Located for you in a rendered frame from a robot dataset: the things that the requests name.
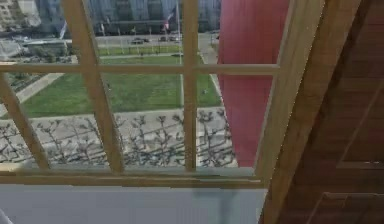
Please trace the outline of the red curtain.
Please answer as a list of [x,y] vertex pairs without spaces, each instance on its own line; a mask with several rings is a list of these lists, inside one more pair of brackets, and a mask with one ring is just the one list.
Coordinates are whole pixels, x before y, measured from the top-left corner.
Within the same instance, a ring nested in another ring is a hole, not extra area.
[[[290,0],[222,0],[218,62],[277,62]],[[237,164],[255,163],[273,83],[268,75],[218,76]]]

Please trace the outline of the wooden framed window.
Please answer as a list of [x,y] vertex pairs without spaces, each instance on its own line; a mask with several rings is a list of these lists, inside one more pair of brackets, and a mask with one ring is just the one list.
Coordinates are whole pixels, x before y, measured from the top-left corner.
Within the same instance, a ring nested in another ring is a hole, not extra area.
[[[15,164],[0,164],[0,184],[126,186],[174,188],[263,189],[272,178],[294,102],[299,92],[305,67],[325,7],[325,0],[291,0],[289,3],[280,53],[276,64],[206,64],[200,65],[197,55],[197,0],[183,3],[184,63],[169,65],[103,65],[99,62],[92,27],[84,0],[64,0],[63,9],[74,41],[80,49],[77,64],[0,64],[0,98],[5,103],[20,135],[35,159],[35,169]],[[88,95],[95,109],[95,119],[107,156],[108,169],[81,168],[58,170],[51,167],[41,143],[25,116],[20,102],[3,75],[10,71],[78,72],[82,74]],[[128,170],[123,163],[121,141],[106,96],[103,73],[180,73],[184,75],[184,144],[185,164],[175,172]],[[197,76],[200,73],[224,75],[270,75],[275,81],[265,118],[254,173],[232,176],[226,171],[206,173],[196,168]]]

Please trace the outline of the brown wooden cupboard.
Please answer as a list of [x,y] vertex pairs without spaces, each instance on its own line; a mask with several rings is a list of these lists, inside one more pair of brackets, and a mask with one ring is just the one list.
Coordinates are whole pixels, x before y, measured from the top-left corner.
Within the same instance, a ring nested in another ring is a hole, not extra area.
[[384,0],[327,0],[257,224],[384,224]]

